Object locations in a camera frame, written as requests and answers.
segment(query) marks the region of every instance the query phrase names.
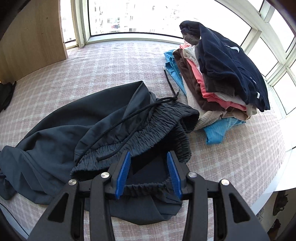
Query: checkered fabric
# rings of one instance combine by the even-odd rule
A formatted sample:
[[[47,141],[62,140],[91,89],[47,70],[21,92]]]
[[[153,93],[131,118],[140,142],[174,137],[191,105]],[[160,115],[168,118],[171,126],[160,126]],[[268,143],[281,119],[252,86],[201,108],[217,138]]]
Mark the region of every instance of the checkered fabric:
[[[172,96],[162,66],[164,52],[177,45],[151,41],[105,42],[71,49],[69,58],[37,70],[17,83],[10,106],[0,113],[0,148],[15,146],[45,116],[86,95],[113,86],[143,80],[159,98]],[[174,89],[177,85],[171,80]],[[187,103],[180,91],[179,100]],[[189,169],[204,178],[229,179],[248,205],[267,188],[285,157],[284,141],[274,112],[258,112],[246,124],[229,130],[219,145],[206,145],[203,130],[189,135],[192,158]],[[31,230],[46,206],[20,194],[5,201],[17,221]],[[115,239],[182,240],[188,203],[167,222],[137,226],[112,218]],[[209,201],[209,234],[213,236],[213,207]],[[85,212],[84,238],[89,238]]]

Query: wooden panel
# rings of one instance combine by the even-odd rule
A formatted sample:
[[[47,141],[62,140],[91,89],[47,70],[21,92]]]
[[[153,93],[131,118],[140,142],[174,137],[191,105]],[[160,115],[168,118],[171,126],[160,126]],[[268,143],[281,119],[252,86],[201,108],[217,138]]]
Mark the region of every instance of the wooden panel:
[[[14,82],[65,60],[59,0],[31,0],[0,41],[0,81]]]

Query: white logo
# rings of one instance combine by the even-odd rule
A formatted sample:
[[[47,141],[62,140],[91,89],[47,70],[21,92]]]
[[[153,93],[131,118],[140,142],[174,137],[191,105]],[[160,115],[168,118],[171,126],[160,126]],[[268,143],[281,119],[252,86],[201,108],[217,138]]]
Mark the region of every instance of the white logo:
[[[237,52],[239,53],[239,48],[238,48],[238,47],[236,47],[236,46],[234,46],[234,47],[230,47],[230,46],[228,46],[228,45],[226,45],[226,44],[224,44],[224,45],[227,46],[227,47],[229,47],[229,48],[231,48],[231,49],[236,49]]]

